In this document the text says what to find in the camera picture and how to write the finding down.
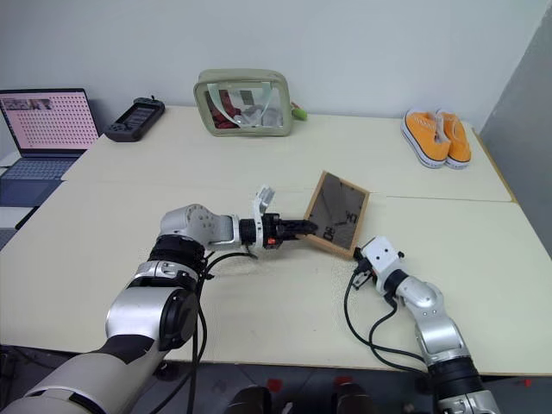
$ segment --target wire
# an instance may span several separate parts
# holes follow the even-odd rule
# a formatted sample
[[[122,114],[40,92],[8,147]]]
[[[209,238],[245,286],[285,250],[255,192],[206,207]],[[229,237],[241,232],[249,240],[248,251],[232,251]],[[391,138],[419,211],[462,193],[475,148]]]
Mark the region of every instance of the wire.
[[[382,317],[380,320],[378,320],[373,325],[373,327],[370,329],[368,340],[366,340],[362,336],[360,336],[359,333],[356,331],[356,329],[354,329],[354,326],[351,323],[351,319],[350,319],[349,314],[348,314],[348,295],[351,292],[351,286],[353,285],[354,276],[355,276],[354,274],[351,276],[351,279],[348,282],[347,290],[345,291],[345,296],[343,298],[343,311],[345,313],[345,320],[347,321],[347,326],[349,327],[349,329],[353,333],[354,337],[356,339],[358,339],[360,342],[362,342],[363,344],[365,344],[366,346],[368,346],[372,350],[375,357],[378,358],[378,360],[380,360],[381,362],[383,362],[387,366],[393,367],[395,369],[400,369],[400,370],[403,370],[403,371],[412,372],[412,373],[419,373],[419,374],[422,374],[424,376],[427,375],[427,373],[425,373],[424,371],[421,371],[419,369],[412,368],[412,367],[406,367],[406,366],[396,364],[394,362],[390,362],[390,361],[386,360],[383,356],[381,356],[378,353],[378,351],[388,352],[388,353],[392,353],[392,354],[400,354],[400,355],[408,356],[408,357],[411,357],[411,358],[414,358],[418,361],[423,362],[423,358],[420,355],[413,354],[412,352],[408,352],[408,351],[403,351],[401,349],[382,347],[380,345],[377,345],[377,344],[373,343],[373,333],[374,333],[375,329],[378,326],[380,326],[383,322],[385,322],[387,319],[389,319],[390,317],[395,315],[395,313],[397,312],[397,304],[394,301],[392,301],[394,303],[394,306],[391,304],[391,306],[393,307],[392,311],[390,313],[388,313],[387,315],[385,315],[384,317]]]
[[[23,357],[23,359],[27,360],[28,362],[31,362],[39,367],[43,367],[43,368],[46,368],[46,369],[56,369],[57,367],[52,367],[48,364],[43,364],[42,362],[36,360],[35,358],[33,358],[32,356],[28,356],[27,354],[25,354],[23,351],[21,351],[18,347],[12,347],[14,351],[16,351],[20,356]]]
[[[234,253],[227,253],[223,254],[222,256],[217,257],[214,259],[206,268],[204,271],[204,275],[206,279],[212,279],[212,275],[209,275],[210,270],[213,268],[213,266],[222,260],[229,259],[230,257],[238,257],[238,256],[244,256],[244,257],[250,257],[251,259],[258,259],[257,256],[255,256],[252,253],[244,253],[244,252],[234,252]]]
[[[196,331],[191,340],[191,381],[190,389],[188,390],[188,408],[187,414],[193,413],[193,403],[196,399],[196,382],[198,378],[198,323],[196,322]]]
[[[356,339],[358,339],[360,342],[364,343],[369,348],[374,347],[375,349],[377,349],[379,351],[390,352],[392,354],[400,354],[400,355],[404,355],[404,356],[409,356],[411,358],[414,358],[416,360],[419,360],[419,361],[423,362],[423,358],[418,354],[413,354],[412,352],[403,351],[401,349],[382,347],[380,345],[376,345],[375,343],[372,343],[372,341],[370,341],[370,340],[367,341],[366,339],[364,339],[362,336],[359,335],[359,333],[356,331],[353,324],[351,323],[351,319],[350,319],[349,314],[348,314],[348,295],[351,292],[351,287],[353,285],[353,280],[354,280],[354,275],[351,276],[351,279],[348,282],[347,290],[345,291],[345,298],[343,299],[343,311],[345,313],[345,320],[347,321],[347,326],[349,327],[349,329],[353,333],[354,337]]]
[[[201,348],[199,349],[198,363],[199,363],[199,361],[201,361],[201,357],[204,355],[204,352],[205,352],[205,346],[207,345],[207,323],[205,322],[205,315],[204,315],[203,310],[201,309],[201,304],[199,305],[199,320],[201,321],[201,327],[202,327],[202,330],[203,330],[203,338],[202,338],[202,341],[201,341]],[[193,365],[192,365],[192,368],[190,369],[190,371],[180,380],[179,384],[174,387],[174,389],[171,391],[171,393],[169,395],[167,395],[165,397],[165,399],[157,405],[157,407],[155,407],[152,411],[150,411],[150,414],[157,414],[159,411],[161,411],[163,408],[165,408],[165,405],[167,405],[169,403],[169,401],[171,401],[171,399],[173,399],[174,396],[179,393],[179,391],[186,384],[186,382],[188,382],[188,380],[191,378],[192,375],[193,375]]]
[[[205,260],[208,260],[214,252],[209,253]],[[201,323],[201,329],[202,329],[202,340],[201,340],[201,347],[199,348],[198,353],[198,327],[196,325],[196,331],[193,334],[192,337],[192,351],[191,351],[191,368],[190,371],[180,380],[180,382],[174,387],[174,389],[171,391],[169,395],[165,397],[163,401],[161,401],[153,410],[150,411],[150,414],[157,414],[160,412],[165,406],[171,401],[171,399],[174,398],[174,396],[182,389],[182,387],[190,381],[190,390],[188,393],[188,406],[187,406],[187,412],[191,413],[193,410],[193,403],[195,399],[195,391],[196,391],[196,376],[198,371],[198,365],[201,361],[205,348],[207,346],[207,321],[205,320],[205,314],[201,307],[201,293],[204,288],[204,283],[208,279],[212,279],[212,275],[209,275],[210,270],[213,268],[214,265],[217,263],[220,263],[222,260],[229,259],[230,257],[250,257],[252,259],[257,259],[257,256],[255,256],[252,253],[243,253],[243,252],[234,252],[234,253],[228,253],[223,254],[222,256],[217,257],[214,259],[208,266],[205,267],[205,269],[199,274],[198,278],[198,285],[196,286],[196,296],[198,297],[198,315],[199,315],[199,321]]]
[[[378,326],[380,326],[383,322],[385,322],[387,319],[393,317],[395,315],[395,313],[397,313],[397,302],[395,302],[394,300],[390,300],[387,303],[389,303],[389,305],[392,307],[391,312],[389,312],[384,317],[380,318],[374,325],[372,325],[372,328],[370,329],[370,333],[368,334],[368,340],[372,344],[373,344],[373,333],[375,332],[376,328],[378,328]],[[428,375],[427,373],[425,373],[424,371],[422,371],[420,369],[416,369],[416,368],[413,368],[413,367],[407,367],[407,366],[404,366],[404,365],[399,365],[399,364],[396,364],[396,363],[391,362],[389,360],[386,360],[383,356],[381,356],[378,353],[377,349],[374,346],[370,347],[370,349],[372,350],[372,353],[374,354],[374,356],[379,361],[383,362],[384,364],[388,365],[389,367],[393,367],[395,369],[401,369],[401,370],[407,371],[409,373],[417,373],[417,374],[423,375],[424,377]]]

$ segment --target shoe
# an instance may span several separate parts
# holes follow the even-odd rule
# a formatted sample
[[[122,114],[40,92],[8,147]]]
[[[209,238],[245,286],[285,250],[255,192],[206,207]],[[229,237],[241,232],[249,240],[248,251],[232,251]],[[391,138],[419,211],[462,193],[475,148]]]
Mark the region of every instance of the shoe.
[[[472,158],[472,152],[462,122],[458,116],[445,110],[438,110],[436,118],[437,123],[442,124],[442,132],[446,139],[450,141],[445,165],[455,169],[466,168]]]
[[[439,168],[445,163],[450,141],[442,132],[442,124],[437,122],[435,114],[409,110],[403,118],[401,129],[424,166]]]

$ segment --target laptop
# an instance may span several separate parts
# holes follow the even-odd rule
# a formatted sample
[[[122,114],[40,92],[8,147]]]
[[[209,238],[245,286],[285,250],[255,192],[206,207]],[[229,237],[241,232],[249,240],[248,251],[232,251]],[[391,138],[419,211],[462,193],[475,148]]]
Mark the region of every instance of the laptop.
[[[0,205],[41,205],[97,140],[85,90],[0,91],[0,109],[21,155],[0,176]]]

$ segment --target wooden frame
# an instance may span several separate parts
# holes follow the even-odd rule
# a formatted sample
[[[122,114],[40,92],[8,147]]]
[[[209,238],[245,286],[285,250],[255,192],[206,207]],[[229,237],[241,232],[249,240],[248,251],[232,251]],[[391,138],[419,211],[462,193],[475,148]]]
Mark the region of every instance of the wooden frame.
[[[312,198],[310,199],[309,207],[307,208],[307,211],[304,213],[304,219],[305,220],[309,220],[309,218],[311,217],[312,210],[314,208],[314,205],[315,205],[318,197],[320,196],[320,191],[322,190],[323,182],[326,179],[327,174],[328,174],[327,171],[323,171],[322,175],[320,176],[320,179],[318,180],[318,185],[317,185],[316,190],[312,194]],[[353,257],[353,254],[354,254],[354,249],[356,248],[356,244],[359,240],[361,227],[362,227],[362,224],[363,224],[363,221],[364,221],[364,213],[366,211],[366,207],[367,207],[367,204],[368,204],[368,198],[370,196],[370,192],[367,191],[367,190],[364,190],[363,188],[360,188],[358,185],[354,185],[353,183],[348,182],[345,179],[341,179],[339,177],[338,177],[338,179],[343,185],[345,185],[349,188],[353,188],[356,191],[361,192],[365,195],[364,200],[362,202],[361,212],[360,212],[358,220],[356,222],[356,228],[354,229],[353,240],[351,241],[351,246],[349,248],[342,248],[340,246],[336,246],[331,241],[327,241],[327,240],[323,239],[322,237],[318,237],[317,235],[307,235],[305,237],[305,239],[308,240],[309,242],[315,244],[316,246],[319,246],[320,248],[332,253],[332,254],[338,254],[338,255],[340,255],[344,258],[351,259]]]

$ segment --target table surface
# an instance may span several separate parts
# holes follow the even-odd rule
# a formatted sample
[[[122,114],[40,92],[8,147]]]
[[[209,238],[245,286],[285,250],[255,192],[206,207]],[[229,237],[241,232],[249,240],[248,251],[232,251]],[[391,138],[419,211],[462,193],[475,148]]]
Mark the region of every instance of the table surface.
[[[312,189],[322,170],[371,192],[400,197],[511,201],[501,179],[465,124],[473,159],[469,168],[431,170],[401,135],[399,119],[309,116],[287,137],[215,137],[197,108],[167,107],[141,141],[105,135],[63,179],[195,188]]]
[[[269,210],[302,216],[315,184],[308,191],[276,187]],[[65,182],[0,252],[0,342],[98,348],[107,310],[147,258],[163,214],[201,203],[248,217],[255,187]],[[552,373],[552,263],[517,204],[373,194],[360,240],[374,235],[405,252],[409,273],[439,286],[482,373]],[[306,241],[261,252],[257,261],[225,261],[202,297],[204,359],[385,368],[345,324],[342,300],[353,268]],[[350,301],[363,335],[389,311],[370,285]],[[376,340],[418,352],[413,330],[401,308]],[[189,359],[188,345],[169,358]]]

